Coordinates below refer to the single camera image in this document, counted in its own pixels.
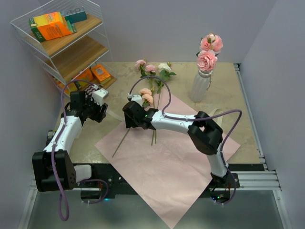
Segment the peach two-bloom flower stem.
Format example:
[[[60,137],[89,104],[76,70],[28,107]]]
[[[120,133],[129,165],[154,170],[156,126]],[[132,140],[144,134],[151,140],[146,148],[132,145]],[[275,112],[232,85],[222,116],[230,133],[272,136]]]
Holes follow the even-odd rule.
[[[146,105],[151,105],[153,103],[153,96],[152,96],[152,92],[150,89],[147,89],[147,88],[143,88],[139,91],[139,95],[142,96],[142,100],[143,100],[143,104],[146,104]],[[120,141],[120,143],[118,144],[117,148],[115,149],[112,157],[114,157],[117,153],[117,151],[119,150],[120,146],[122,145],[124,139],[126,138],[126,136],[128,135],[129,131],[130,131],[131,128],[127,128],[127,131],[126,133],[124,134],[122,140]]]

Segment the purple pink wrapping paper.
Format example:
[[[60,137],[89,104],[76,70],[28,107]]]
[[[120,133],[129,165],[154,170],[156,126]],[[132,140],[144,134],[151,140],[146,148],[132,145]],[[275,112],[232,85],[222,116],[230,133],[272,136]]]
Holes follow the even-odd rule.
[[[174,228],[211,181],[207,157],[182,133],[127,129],[106,134],[97,149],[169,228]]]

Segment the pink two-bloom flower stem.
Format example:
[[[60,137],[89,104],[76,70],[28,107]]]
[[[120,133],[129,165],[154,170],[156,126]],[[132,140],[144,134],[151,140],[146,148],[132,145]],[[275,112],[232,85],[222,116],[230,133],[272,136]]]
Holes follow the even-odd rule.
[[[200,51],[197,53],[197,67],[202,72],[211,72],[218,61],[217,55],[223,48],[219,35],[209,33],[200,41]]]

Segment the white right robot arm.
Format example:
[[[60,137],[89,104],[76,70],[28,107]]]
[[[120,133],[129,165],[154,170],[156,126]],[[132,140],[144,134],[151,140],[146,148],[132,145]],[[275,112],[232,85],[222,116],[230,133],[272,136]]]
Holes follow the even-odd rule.
[[[214,187],[228,185],[228,164],[222,152],[223,130],[207,113],[178,115],[155,108],[145,110],[135,101],[129,101],[122,110],[127,128],[170,130],[188,135],[196,149],[207,156]]]

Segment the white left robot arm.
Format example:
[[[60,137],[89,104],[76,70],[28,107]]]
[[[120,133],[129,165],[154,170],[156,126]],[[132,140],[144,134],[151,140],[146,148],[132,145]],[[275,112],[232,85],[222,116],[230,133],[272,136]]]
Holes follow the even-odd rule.
[[[41,152],[34,153],[32,165],[38,191],[73,189],[83,182],[88,187],[98,184],[99,176],[90,165],[75,166],[69,156],[71,146],[87,119],[100,123],[106,117],[108,91],[99,89],[91,94],[73,92],[65,104],[58,130]]]

